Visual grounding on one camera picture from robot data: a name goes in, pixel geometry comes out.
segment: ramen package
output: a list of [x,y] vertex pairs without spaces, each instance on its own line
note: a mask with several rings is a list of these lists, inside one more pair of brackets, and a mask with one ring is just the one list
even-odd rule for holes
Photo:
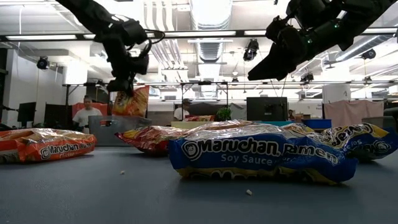
[[393,129],[367,123],[330,128],[319,134],[308,133],[308,137],[360,161],[382,159],[398,148],[398,135]]
[[216,116],[191,116],[189,118],[185,118],[183,121],[214,121]]
[[355,174],[358,160],[350,153],[372,151],[381,157],[398,147],[395,134],[370,124],[332,129],[321,136],[269,124],[201,130],[170,141],[169,154],[174,169],[183,177],[336,184]]
[[92,134],[56,129],[20,129],[0,132],[0,163],[67,159],[94,150]]
[[113,114],[121,116],[144,117],[149,99],[149,86],[140,87],[132,92],[132,96],[120,91],[113,105]]
[[150,156],[166,156],[169,140],[182,138],[187,131],[172,127],[149,126],[117,133],[116,136]]

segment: ceiling duct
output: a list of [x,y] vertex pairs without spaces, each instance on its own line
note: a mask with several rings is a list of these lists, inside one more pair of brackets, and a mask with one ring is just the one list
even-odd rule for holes
[[[226,30],[228,29],[232,13],[232,0],[190,0],[191,20],[194,30]],[[220,74],[221,65],[216,64],[224,49],[221,39],[214,42],[198,42],[198,58],[204,64],[198,65],[201,78],[216,78]],[[203,86],[201,91],[204,97],[216,96],[217,86]]]
[[[384,26],[385,27],[398,27],[398,17],[391,20]],[[338,52],[336,54],[336,61],[345,61],[350,58],[353,58],[357,55],[367,52],[368,50],[374,48],[377,45],[384,43],[385,41],[387,41],[393,37],[394,37],[393,35],[376,35],[376,36],[363,37],[359,41],[355,42],[347,50]]]

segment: orange ramen package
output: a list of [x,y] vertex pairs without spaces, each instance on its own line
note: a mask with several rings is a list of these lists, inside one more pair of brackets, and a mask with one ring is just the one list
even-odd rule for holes
[[92,152],[92,134],[47,128],[0,132],[0,164],[67,159]]
[[113,105],[113,114],[144,117],[149,99],[149,86],[133,90],[132,96],[120,91]]

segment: blue ramen package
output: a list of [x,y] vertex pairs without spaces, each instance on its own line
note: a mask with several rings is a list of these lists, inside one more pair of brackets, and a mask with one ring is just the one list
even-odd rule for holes
[[398,146],[394,137],[371,124],[321,134],[248,125],[191,133],[170,141],[169,154],[183,177],[272,177],[336,184],[354,176],[358,160],[347,155],[372,149],[375,158],[385,156]]

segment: computer monitor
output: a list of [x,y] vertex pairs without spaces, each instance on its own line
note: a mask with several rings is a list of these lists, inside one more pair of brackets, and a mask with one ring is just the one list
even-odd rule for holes
[[36,102],[21,103],[18,109],[18,122],[22,123],[22,127],[26,127],[28,121],[34,121],[36,112]]
[[72,106],[46,104],[44,123],[48,128],[71,129]]

